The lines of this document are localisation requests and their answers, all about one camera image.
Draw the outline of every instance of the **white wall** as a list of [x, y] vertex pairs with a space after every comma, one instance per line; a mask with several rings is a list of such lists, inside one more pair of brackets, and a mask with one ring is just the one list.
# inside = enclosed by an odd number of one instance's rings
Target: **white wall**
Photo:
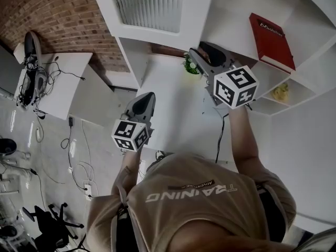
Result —
[[21, 70], [24, 68], [20, 65], [15, 57], [7, 50], [0, 46], [0, 88], [14, 94]]
[[[336, 224], [335, 99], [336, 89], [273, 116], [267, 165], [287, 185], [299, 213], [332, 224]], [[298, 216], [296, 224], [313, 232], [323, 229], [309, 220]]]

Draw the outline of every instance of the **office chair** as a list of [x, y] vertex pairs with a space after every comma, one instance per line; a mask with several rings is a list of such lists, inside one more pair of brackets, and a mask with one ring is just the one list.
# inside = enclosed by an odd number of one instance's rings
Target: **office chair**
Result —
[[0, 156], [12, 155], [16, 151], [16, 143], [12, 139], [2, 138], [0, 139]]
[[70, 233], [66, 226], [84, 228], [84, 225], [76, 225], [64, 221], [63, 208], [67, 206], [66, 203], [63, 203], [58, 215], [53, 210], [54, 205], [50, 204], [48, 207], [55, 218], [51, 216], [50, 212], [45, 212], [38, 206], [35, 206], [35, 213], [30, 213], [26, 208], [22, 208], [23, 212], [32, 221], [35, 221], [34, 217], [37, 218], [38, 228], [42, 234], [34, 242], [39, 251], [54, 252], [57, 248], [63, 248], [69, 243], [69, 236], [72, 239], [78, 239], [76, 235]]

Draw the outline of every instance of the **brick wall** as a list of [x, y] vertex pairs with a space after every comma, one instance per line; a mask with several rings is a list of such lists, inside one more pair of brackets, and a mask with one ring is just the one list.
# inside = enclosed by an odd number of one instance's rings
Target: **brick wall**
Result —
[[29, 30], [42, 53], [93, 52], [97, 73], [129, 71], [96, 0], [0, 0], [0, 40], [14, 50]]

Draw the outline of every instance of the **cable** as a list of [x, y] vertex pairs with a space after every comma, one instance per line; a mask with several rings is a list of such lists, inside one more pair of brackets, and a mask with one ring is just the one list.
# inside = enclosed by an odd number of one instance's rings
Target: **cable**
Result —
[[37, 174], [37, 172], [33, 169], [28, 169], [28, 168], [23, 168], [23, 167], [19, 167], [19, 166], [14, 166], [14, 165], [11, 165], [11, 164], [8, 164], [8, 163], [5, 163], [5, 162], [0, 162], [2, 165], [8, 165], [10, 167], [14, 167], [14, 168], [18, 168], [18, 169], [21, 169], [21, 170], [26, 170], [26, 171], [30, 171], [31, 173], [33, 173], [34, 175], [37, 175], [39, 181], [40, 181], [40, 192], [41, 192], [41, 198], [42, 198], [42, 202], [43, 202], [43, 207], [44, 207], [44, 210], [46, 210], [46, 207], [45, 207], [45, 204], [44, 204], [44, 199], [43, 199], [43, 195], [42, 195], [42, 181], [41, 181], [41, 178], [40, 176]]
[[4, 168], [5, 168], [5, 170], [4, 170], [4, 172], [3, 173], [1, 173], [0, 175], [3, 175], [6, 171], [7, 171], [7, 168], [6, 168], [6, 166], [5, 165], [2, 165]]
[[[87, 188], [84, 188], [84, 187], [81, 187], [81, 186], [78, 185], [78, 183], [77, 183], [77, 181], [75, 179], [74, 170], [72, 169], [71, 160], [70, 160], [70, 139], [71, 139], [71, 133], [72, 133], [72, 125], [69, 125], [69, 126], [70, 126], [70, 136], [69, 136], [69, 138], [63, 139], [62, 142], [61, 142], [61, 144], [60, 144], [60, 146], [61, 146], [62, 149], [68, 148], [68, 160], [69, 160], [69, 165], [70, 165], [70, 169], [71, 169], [71, 173], [72, 173], [72, 179], [75, 182], [77, 188], [79, 188], [80, 190], [86, 191]], [[66, 141], [66, 140], [68, 140], [68, 143], [67, 143], [66, 146], [63, 146], [62, 143], [64, 141]]]
[[[61, 148], [62, 148], [62, 149], [66, 149], [67, 147], [70, 146], [71, 133], [72, 133], [72, 127], [70, 126], [70, 136], [69, 136], [69, 138], [64, 138], [64, 139], [62, 140], [62, 142], [61, 142]], [[66, 146], [63, 146], [64, 141], [68, 141], [67, 144], [66, 144]]]
[[252, 107], [250, 106], [249, 103], [247, 103], [246, 106], [247, 106], [251, 111], [253, 111], [253, 109], [252, 109]]
[[73, 251], [77, 251], [77, 250], [83, 250], [83, 251], [85, 251], [85, 252], [91, 252], [91, 251], [89, 251], [89, 250], [87, 250], [87, 249], [85, 249], [85, 248], [79, 248], [79, 247], [77, 247], [77, 248], [75, 248], [75, 249], [72, 249], [72, 250], [68, 250], [68, 252], [73, 252]]
[[46, 174], [46, 176], [47, 176], [50, 180], [52, 180], [54, 183], [56, 183], [56, 184], [65, 185], [66, 183], [58, 182], [58, 181], [56, 181], [55, 179], [53, 179], [53, 178], [47, 173], [47, 171], [45, 170], [45, 168], [44, 168], [44, 163], [43, 163], [43, 156], [42, 156], [42, 147], [41, 147], [41, 143], [40, 143], [40, 155], [41, 155], [42, 170], [43, 170], [43, 172]]
[[0, 162], [1, 164], [3, 165], [8, 165], [10, 167], [14, 167], [14, 168], [18, 168], [18, 169], [22, 169], [22, 170], [26, 170], [26, 171], [32, 171], [31, 169], [28, 169], [28, 168], [23, 168], [23, 167], [19, 167], [19, 166], [14, 166], [14, 165], [11, 165], [11, 164], [8, 164], [8, 163], [5, 163], [5, 162]]
[[41, 198], [42, 198], [43, 208], [44, 208], [45, 211], [47, 211], [46, 206], [44, 205], [44, 199], [43, 199], [43, 195], [42, 195], [42, 181], [41, 181], [40, 176], [37, 173], [36, 173], [36, 175], [37, 175], [38, 179], [40, 180], [40, 192], [41, 192]]
[[[85, 137], [85, 142], [86, 142], [86, 146], [88, 147], [88, 152], [89, 152], [89, 160], [90, 160], [90, 166], [91, 166], [91, 153], [90, 153], [90, 148], [89, 148], [89, 144], [88, 144], [88, 139], [86, 138], [86, 134], [85, 134], [85, 131], [84, 131], [84, 128], [83, 128], [83, 120], [81, 120], [81, 126], [82, 126], [82, 131], [83, 131], [83, 134], [84, 134], [84, 137]], [[91, 176], [91, 168], [90, 168], [90, 174], [89, 174], [89, 177], [88, 177], [88, 180], [90, 180], [90, 176]]]
[[218, 113], [218, 115], [220, 116], [220, 119], [223, 120], [223, 123], [222, 123], [222, 131], [220, 132], [220, 135], [219, 135], [219, 138], [218, 138], [218, 143], [217, 143], [217, 155], [216, 155], [216, 161], [215, 163], [217, 163], [218, 161], [218, 156], [219, 156], [219, 151], [221, 150], [221, 140], [222, 140], [222, 137], [223, 137], [223, 133], [224, 133], [224, 127], [225, 127], [225, 117], [227, 117], [229, 115], [226, 114], [225, 116], [222, 117], [222, 115], [218, 112], [218, 110], [216, 108], [213, 108], [216, 110], [216, 112]]
[[60, 69], [59, 69], [59, 65], [58, 65], [58, 63], [57, 63], [56, 61], [47, 62], [47, 63], [45, 63], [44, 65], [51, 65], [51, 64], [56, 64], [56, 65], [57, 65], [57, 68], [58, 68], [57, 71], [60, 72], [60, 73], [63, 73], [63, 74], [70, 74], [70, 75], [75, 76], [76, 78], [80, 78], [81, 80], [85, 80], [84, 77], [78, 77], [78, 76], [76, 76], [74, 73], [66, 73], [66, 72], [60, 70]]

